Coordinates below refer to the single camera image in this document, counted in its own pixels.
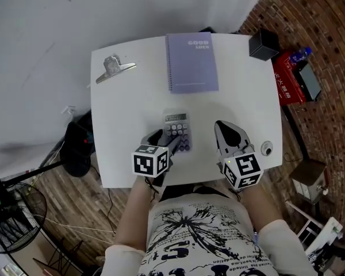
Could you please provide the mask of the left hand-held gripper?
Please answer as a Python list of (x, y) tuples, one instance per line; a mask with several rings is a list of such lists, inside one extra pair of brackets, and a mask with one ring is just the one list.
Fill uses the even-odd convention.
[(132, 172), (142, 177), (153, 178), (153, 185), (161, 187), (170, 168), (170, 157), (175, 154), (182, 136), (174, 136), (163, 145), (163, 129), (155, 130), (141, 139), (138, 148), (132, 152)]

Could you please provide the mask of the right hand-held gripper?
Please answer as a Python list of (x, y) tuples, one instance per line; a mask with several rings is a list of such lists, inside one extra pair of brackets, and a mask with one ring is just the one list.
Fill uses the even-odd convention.
[(221, 155), (224, 151), (233, 152), (222, 155), (217, 163), (220, 172), (233, 189), (243, 190), (258, 184), (264, 170), (246, 132), (233, 123), (218, 120), (214, 124), (214, 134)]

